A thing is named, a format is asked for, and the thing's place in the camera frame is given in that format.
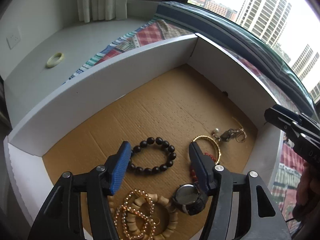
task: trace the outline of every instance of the watch face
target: watch face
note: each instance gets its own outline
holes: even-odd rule
[[[191,184],[182,185],[178,188],[175,199],[179,204],[188,205],[195,202],[198,198],[198,189]]]

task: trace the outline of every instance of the metal screw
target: metal screw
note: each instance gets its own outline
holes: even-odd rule
[[[258,173],[256,173],[255,171],[250,171],[249,174],[251,177],[254,177],[254,178],[258,177]]]
[[[69,171],[62,173],[62,177],[64,178],[69,178],[70,176],[71,176],[71,173]]]
[[[99,165],[99,166],[97,166],[96,167],[96,170],[97,171],[104,171],[106,168],[105,168],[105,166],[103,166],[103,165]]]
[[[216,169],[216,171],[223,171],[224,170],[224,167],[221,165],[216,165],[214,168]]]

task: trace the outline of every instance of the electrical outlet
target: electrical outlet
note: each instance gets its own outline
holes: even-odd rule
[[[7,35],[7,41],[9,44],[9,48],[12,49],[14,46],[17,45],[19,41],[21,41],[21,36],[18,27],[13,29],[8,35]]]

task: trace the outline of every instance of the building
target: building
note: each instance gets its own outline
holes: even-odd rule
[[[287,63],[289,64],[289,62],[291,61],[291,58],[288,56],[288,54],[286,54],[282,48],[281,48],[281,44],[277,43],[274,47],[273,50]]]
[[[299,76],[300,80],[303,80],[308,75],[308,73],[314,67],[318,59],[319,59],[319,53],[317,52],[313,57],[313,59],[309,62],[308,66],[305,69],[303,69],[303,71],[301,71],[301,74]]]
[[[309,93],[315,103],[320,100],[320,81]]]
[[[287,0],[244,0],[236,23],[274,48],[290,10],[291,4]]]
[[[204,8],[208,9],[214,13],[217,13],[231,21],[235,21],[237,11],[230,9],[227,6],[224,6],[223,4],[216,3],[212,0],[205,0],[204,2]]]
[[[319,53],[314,52],[311,46],[307,44],[291,66],[291,69],[302,81],[315,103],[320,100],[319,57]]]
[[[191,3],[193,5],[204,7],[205,0],[188,0],[188,3]]]
[[[317,52],[314,54],[313,49],[307,44],[298,59],[291,66],[291,69],[301,80],[303,80],[313,68],[318,58],[319,53]]]

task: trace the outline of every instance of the wristwatch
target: wristwatch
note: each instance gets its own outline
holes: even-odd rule
[[[199,214],[208,201],[208,196],[196,183],[180,185],[172,196],[175,206],[182,212],[193,216]]]

